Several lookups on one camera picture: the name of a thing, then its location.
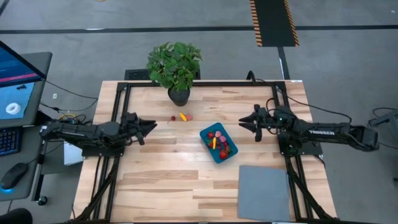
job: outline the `blue tray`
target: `blue tray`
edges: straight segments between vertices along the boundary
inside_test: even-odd
[[[216,134],[216,131],[221,131],[221,134],[226,137],[226,142],[228,142],[229,148],[233,150],[233,152],[231,154],[229,154],[226,159],[220,159],[220,150],[218,149],[218,147],[216,147],[216,149],[212,149],[212,148],[210,149],[208,147],[208,143],[210,141],[213,141],[213,139],[209,139],[207,137],[207,134],[210,131],[214,134]],[[225,129],[221,123],[215,123],[215,124],[211,125],[210,127],[202,130],[200,132],[200,137],[205,142],[205,146],[209,150],[211,156],[213,156],[214,161],[216,161],[216,163],[218,163],[218,164],[224,162],[225,160],[233,157],[236,153],[238,153],[238,148],[235,146],[235,143],[229,137],[228,133],[225,131]]]

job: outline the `black metal frame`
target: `black metal frame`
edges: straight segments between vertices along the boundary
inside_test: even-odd
[[[194,82],[193,86],[269,86],[272,88],[272,95],[275,100],[275,105],[279,106],[280,101],[278,97],[278,90],[282,94],[282,100],[285,106],[289,107],[289,99],[287,97],[287,92],[286,92],[286,86],[285,86],[285,81],[276,81],[276,82],[257,82],[254,74],[250,71],[247,80],[249,81],[241,81],[241,82],[234,82],[234,81],[222,81],[222,82],[203,82],[203,81],[198,81]],[[129,104],[129,99],[130,99],[130,92],[131,88],[133,87],[150,87],[150,86],[159,86],[159,84],[153,83],[153,82],[142,82],[142,83],[129,83],[129,82],[120,82],[118,83],[117,91],[116,91],[116,96],[115,96],[115,101],[114,101],[114,106],[113,106],[113,112],[112,112],[112,121],[116,120],[116,116],[118,113],[118,106],[120,102],[120,96],[123,90],[126,91],[124,101],[123,101],[123,111],[121,115],[121,119],[124,118],[124,115],[127,113],[127,108]],[[300,155],[295,155],[295,161],[297,165],[297,170],[298,174],[295,172],[292,161],[290,159],[290,155],[288,155],[285,152],[285,149],[281,147],[282,142],[280,139],[279,141],[279,146],[280,146],[280,152],[282,155],[285,157],[285,163],[286,163],[286,168],[287,168],[287,173],[289,176],[289,186],[290,186],[290,193],[292,195],[292,202],[293,202],[293,208],[294,208],[294,213],[295,213],[295,219],[296,222],[305,222],[305,223],[333,223],[333,224],[360,224],[361,222],[346,222],[346,221],[340,221],[337,218],[332,218],[329,216],[325,211],[317,204],[316,200],[314,197],[312,197],[311,193],[307,189],[307,184],[305,181],[305,174],[303,170],[303,164]],[[83,211],[82,215],[80,215],[75,222],[73,223],[94,223],[95,221],[98,221],[98,223],[104,223],[104,220],[109,221],[111,218],[111,212],[112,212],[112,206],[113,206],[113,198],[114,198],[114,190],[116,187],[116,176],[117,176],[117,171],[119,167],[119,157],[114,158],[113,166],[111,168],[111,172],[108,174],[106,177],[106,173],[108,170],[108,164],[109,164],[109,157],[104,158],[102,170],[101,170],[101,175],[98,183],[98,191],[90,204],[86,207],[86,209]],[[101,197],[106,190],[107,186],[109,186],[109,194],[108,194],[108,201],[106,204],[106,211],[105,211],[105,218],[104,219],[98,219],[99,212],[100,212],[100,205],[101,205]],[[304,197],[304,202],[305,202],[305,209],[307,213],[307,217],[303,218],[301,216],[300,212],[300,205],[299,205],[299,199],[297,197],[297,191],[295,188],[295,185],[297,185],[300,189],[300,191],[303,194]],[[94,215],[92,220],[86,220],[89,216],[91,211],[94,210]],[[320,219],[315,219],[313,217],[313,210],[315,213],[320,217]]]

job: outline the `computer monitor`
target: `computer monitor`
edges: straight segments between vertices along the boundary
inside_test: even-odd
[[[0,41],[0,87],[45,80],[46,76]]]

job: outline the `wooden tabletop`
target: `wooden tabletop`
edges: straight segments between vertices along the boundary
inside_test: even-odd
[[[95,124],[111,120],[117,84],[103,82]],[[286,81],[286,86],[290,97],[307,102],[302,82]],[[132,88],[128,112],[154,119],[158,126],[145,139],[144,146],[134,143],[121,158],[111,222],[247,221],[238,218],[239,166],[285,169],[275,135],[263,131],[262,141],[254,142],[254,134],[238,125],[239,118],[253,112],[254,104],[265,106],[269,98],[272,92],[267,86],[193,87],[188,104],[178,107],[164,88]],[[290,107],[299,118],[312,120],[309,107],[291,100]],[[179,112],[192,114],[193,120],[183,122],[178,118]],[[176,121],[169,121],[172,115],[177,117]],[[234,157],[221,164],[214,162],[199,137],[202,129],[215,122],[223,124],[239,149]],[[97,159],[90,157],[83,163],[74,203],[77,215],[90,201]],[[302,160],[309,191],[327,213],[335,216],[323,164],[313,156],[302,156]],[[100,217],[104,217],[107,195],[101,204]],[[298,197],[304,217],[299,190]],[[290,218],[294,220],[291,202]]]

